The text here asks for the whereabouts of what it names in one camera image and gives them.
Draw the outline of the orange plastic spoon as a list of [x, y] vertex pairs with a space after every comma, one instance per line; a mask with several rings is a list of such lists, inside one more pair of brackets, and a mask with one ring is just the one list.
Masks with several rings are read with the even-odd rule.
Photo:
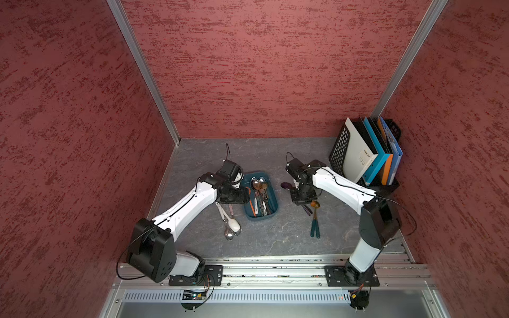
[[250, 200], [249, 205], [251, 207], [251, 212], [253, 214], [253, 217], [257, 218], [257, 216], [258, 216], [258, 207], [257, 207], [257, 204], [256, 204], [256, 200]]

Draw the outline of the white handle steel spoon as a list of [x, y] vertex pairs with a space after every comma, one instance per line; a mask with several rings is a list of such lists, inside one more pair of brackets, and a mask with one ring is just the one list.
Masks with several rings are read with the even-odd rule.
[[255, 210], [255, 215], [258, 217], [258, 216], [261, 216], [261, 208], [260, 208], [260, 196], [259, 196], [259, 192], [257, 190], [254, 191], [254, 210]]

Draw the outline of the patterned handle steel spoon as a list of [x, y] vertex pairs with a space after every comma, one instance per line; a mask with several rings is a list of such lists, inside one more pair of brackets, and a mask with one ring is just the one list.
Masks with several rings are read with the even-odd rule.
[[266, 204], [267, 214], [272, 215], [274, 213], [274, 210], [270, 204], [269, 192], [267, 190], [265, 191], [265, 204]]

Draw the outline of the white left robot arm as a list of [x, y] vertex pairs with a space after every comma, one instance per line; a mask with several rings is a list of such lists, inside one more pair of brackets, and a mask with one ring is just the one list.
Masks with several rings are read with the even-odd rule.
[[242, 177], [241, 171], [204, 174], [197, 179], [195, 188], [166, 212], [151, 220], [140, 219], [126, 250], [126, 262], [156, 283], [168, 276], [199, 276], [204, 261], [191, 252], [178, 252], [175, 242], [208, 206], [246, 204], [249, 194], [240, 187]]

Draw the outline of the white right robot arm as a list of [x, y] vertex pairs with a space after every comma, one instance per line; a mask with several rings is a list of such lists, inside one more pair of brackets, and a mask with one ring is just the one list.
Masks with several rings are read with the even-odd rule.
[[401, 228], [402, 222], [394, 203], [377, 191], [337, 174], [319, 160], [304, 164], [294, 158], [286, 164], [286, 171], [296, 183], [290, 190], [292, 202], [296, 205], [316, 201], [316, 191], [320, 189], [358, 214], [360, 240], [347, 259], [343, 273], [350, 284], [360, 284], [384, 247]]

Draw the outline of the purple iridescent spoon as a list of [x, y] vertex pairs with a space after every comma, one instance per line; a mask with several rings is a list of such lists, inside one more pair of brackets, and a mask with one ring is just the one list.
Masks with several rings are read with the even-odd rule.
[[[282, 182], [280, 186], [284, 189], [292, 190], [295, 189], [294, 185], [289, 182]], [[308, 216], [312, 216], [311, 209], [307, 205], [302, 205], [302, 209], [306, 212]]]

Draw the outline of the teal plastic storage box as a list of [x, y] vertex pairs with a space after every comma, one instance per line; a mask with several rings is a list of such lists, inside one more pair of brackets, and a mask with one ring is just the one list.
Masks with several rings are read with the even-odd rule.
[[254, 171], [254, 172], [249, 172], [249, 173], [246, 173], [241, 181], [241, 187], [246, 187], [249, 191], [249, 194], [250, 194], [250, 200], [254, 200], [255, 198], [255, 194], [254, 194], [254, 189], [251, 187], [251, 180], [252, 178], [256, 178], [256, 179], [260, 179], [260, 178], [263, 178], [264, 181], [269, 185], [269, 188], [267, 189], [267, 191], [269, 192], [269, 197], [270, 197], [270, 204], [274, 210], [274, 213], [272, 215], [267, 215], [267, 216], [258, 216], [257, 218], [254, 218], [253, 217], [253, 214], [251, 212], [251, 207], [249, 205], [249, 202], [247, 204], [244, 204], [243, 205], [243, 209], [244, 209], [244, 213], [245, 215], [247, 216], [248, 220], [249, 221], [262, 221], [262, 220], [266, 220], [266, 219], [270, 219], [271, 217], [273, 217], [277, 211], [278, 211], [278, 201], [277, 201], [277, 197], [276, 197], [276, 194], [274, 192], [274, 188], [273, 188], [273, 185], [270, 181], [270, 178], [269, 178], [269, 175], [266, 173], [266, 172], [263, 172], [263, 171]]

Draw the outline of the black mesh file rack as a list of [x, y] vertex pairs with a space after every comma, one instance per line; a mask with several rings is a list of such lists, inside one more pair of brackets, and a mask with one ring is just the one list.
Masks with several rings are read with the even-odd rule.
[[401, 131], [391, 119], [346, 119], [329, 155], [334, 172], [388, 196], [399, 188]]

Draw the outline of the white folder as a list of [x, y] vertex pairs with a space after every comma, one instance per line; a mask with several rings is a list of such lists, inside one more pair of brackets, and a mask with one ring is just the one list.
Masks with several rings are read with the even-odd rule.
[[357, 183], [374, 162], [378, 152], [361, 119], [347, 118], [345, 127], [349, 133], [347, 150], [343, 162], [345, 177]]

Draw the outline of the teal folder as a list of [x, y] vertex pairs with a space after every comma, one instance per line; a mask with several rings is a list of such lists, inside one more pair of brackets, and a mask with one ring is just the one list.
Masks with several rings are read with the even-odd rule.
[[384, 138], [378, 125], [368, 117], [363, 119], [363, 124], [374, 146], [374, 160], [363, 175], [363, 181], [366, 186], [372, 184], [386, 184], [386, 170], [390, 168], [388, 161], [392, 158], [392, 151], [388, 148], [386, 139]]

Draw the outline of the orange folder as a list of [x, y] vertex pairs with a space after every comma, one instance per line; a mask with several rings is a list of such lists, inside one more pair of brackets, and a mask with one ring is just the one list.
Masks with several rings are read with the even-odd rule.
[[377, 125], [379, 127], [379, 131], [385, 141], [385, 144], [388, 148], [389, 157], [386, 160], [382, 172], [381, 182], [384, 186], [390, 186], [392, 184], [392, 164], [394, 161], [394, 139], [392, 135], [389, 133], [388, 125], [382, 117], [379, 117], [377, 120]]

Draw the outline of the black folder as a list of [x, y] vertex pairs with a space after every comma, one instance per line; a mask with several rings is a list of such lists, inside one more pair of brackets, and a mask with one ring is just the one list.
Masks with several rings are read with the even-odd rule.
[[387, 160], [386, 152], [378, 148], [379, 144], [376, 136], [371, 136], [364, 122], [361, 119], [355, 119], [352, 125], [349, 145], [355, 158], [362, 164], [375, 160], [385, 163]]

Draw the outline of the blue folder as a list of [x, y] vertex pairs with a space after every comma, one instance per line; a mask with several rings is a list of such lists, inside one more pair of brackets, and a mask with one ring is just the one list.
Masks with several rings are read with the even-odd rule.
[[388, 148], [392, 153], [390, 169], [388, 171], [387, 180], [384, 183], [384, 185], [391, 186], [396, 178], [396, 172], [399, 168], [403, 151], [398, 143], [396, 135], [393, 133], [393, 130], [391, 129], [388, 122], [384, 120], [382, 117], [379, 117], [377, 124], [381, 131], [383, 132], [383, 136], [385, 136]]

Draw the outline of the pink handled spoon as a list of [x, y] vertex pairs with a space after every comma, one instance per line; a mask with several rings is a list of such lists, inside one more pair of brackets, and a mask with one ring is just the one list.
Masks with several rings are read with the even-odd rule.
[[235, 218], [233, 206], [231, 204], [229, 204], [229, 214], [230, 214], [229, 227], [233, 231], [234, 235], [239, 235], [241, 233], [241, 225]]

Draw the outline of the white handled steel spoon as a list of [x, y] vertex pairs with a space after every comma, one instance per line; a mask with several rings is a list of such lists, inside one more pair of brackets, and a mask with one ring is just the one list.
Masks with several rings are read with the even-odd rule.
[[217, 206], [218, 211], [220, 212], [220, 216], [223, 220], [223, 223], [225, 224], [225, 231], [224, 236], [228, 241], [231, 241], [234, 237], [234, 232], [229, 226], [229, 218], [226, 216], [224, 209], [221, 207], [221, 205]]

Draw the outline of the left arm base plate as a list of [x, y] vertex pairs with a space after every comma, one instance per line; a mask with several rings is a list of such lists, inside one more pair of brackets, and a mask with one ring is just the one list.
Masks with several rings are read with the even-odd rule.
[[197, 271], [191, 276], [169, 276], [168, 285], [185, 287], [221, 286], [222, 277], [223, 266], [199, 265]]

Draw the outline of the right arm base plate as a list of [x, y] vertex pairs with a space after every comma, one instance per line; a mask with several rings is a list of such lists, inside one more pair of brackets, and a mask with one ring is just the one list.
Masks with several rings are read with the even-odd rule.
[[359, 272], [353, 266], [325, 266], [325, 277], [329, 287], [358, 288], [379, 287], [380, 282], [374, 266]]

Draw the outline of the aluminium rail frame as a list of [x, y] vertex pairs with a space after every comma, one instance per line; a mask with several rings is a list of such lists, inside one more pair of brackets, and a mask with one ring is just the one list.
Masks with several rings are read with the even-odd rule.
[[192, 308], [184, 288], [137, 278], [121, 266], [102, 317], [448, 317], [429, 268], [407, 252], [388, 253], [375, 265], [366, 308], [351, 307], [351, 289], [330, 286], [330, 266], [343, 254], [210, 258], [216, 285]]

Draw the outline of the aluminium corner post left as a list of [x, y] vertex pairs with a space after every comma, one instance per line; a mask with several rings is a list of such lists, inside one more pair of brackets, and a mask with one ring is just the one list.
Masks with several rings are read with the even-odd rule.
[[150, 67], [144, 57], [143, 51], [140, 44], [135, 36], [135, 32], [128, 20], [127, 13], [123, 7], [123, 4], [119, 0], [107, 0], [107, 4], [113, 17], [123, 35], [125, 42], [133, 56], [136, 65], [146, 83], [149, 92], [151, 93], [152, 99], [154, 100], [161, 117], [163, 118], [164, 124], [170, 133], [172, 140], [176, 146], [180, 145], [181, 136], [178, 133], [176, 125], [170, 116], [170, 113], [164, 102], [163, 95], [161, 94], [159, 87], [157, 86], [156, 80], [152, 75]]

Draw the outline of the aluminium corner post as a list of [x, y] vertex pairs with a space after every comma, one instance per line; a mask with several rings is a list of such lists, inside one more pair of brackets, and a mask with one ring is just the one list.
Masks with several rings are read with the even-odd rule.
[[128, 20], [127, 13], [123, 7], [123, 4], [119, 0], [107, 0], [107, 4], [113, 17], [123, 35], [125, 42], [133, 56], [136, 65], [146, 83], [149, 92], [151, 93], [152, 99], [154, 100], [161, 117], [163, 118], [164, 124], [170, 133], [172, 140], [176, 146], [180, 145], [181, 136], [178, 133], [176, 125], [170, 116], [170, 113], [164, 102], [163, 95], [161, 94], [159, 87], [157, 86], [156, 80], [152, 75], [150, 67], [144, 57], [143, 51], [140, 44], [135, 36], [135, 32]]
[[400, 82], [403, 80], [408, 69], [412, 65], [412, 62], [417, 57], [422, 45], [428, 38], [428, 35], [432, 31], [434, 25], [439, 19], [442, 11], [448, 4], [448, 0], [433, 0], [425, 12], [420, 24], [418, 25], [416, 32], [410, 40], [398, 66], [392, 74], [385, 90], [383, 91], [378, 103], [371, 113], [370, 118], [376, 118], [382, 115], [383, 111], [387, 107], [391, 97], [397, 90]]

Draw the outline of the aluminium corner post right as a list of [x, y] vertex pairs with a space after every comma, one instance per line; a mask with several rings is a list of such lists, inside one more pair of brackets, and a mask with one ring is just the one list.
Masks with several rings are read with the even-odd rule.
[[410, 40], [398, 66], [392, 74], [385, 90], [383, 91], [378, 103], [371, 113], [370, 118], [376, 118], [382, 115], [383, 111], [387, 107], [391, 97], [397, 90], [400, 82], [403, 80], [408, 69], [412, 65], [412, 62], [417, 57], [422, 45], [428, 38], [428, 35], [432, 31], [434, 25], [439, 19], [442, 11], [448, 4], [448, 0], [433, 0], [425, 12], [420, 24], [418, 25], [416, 32]]

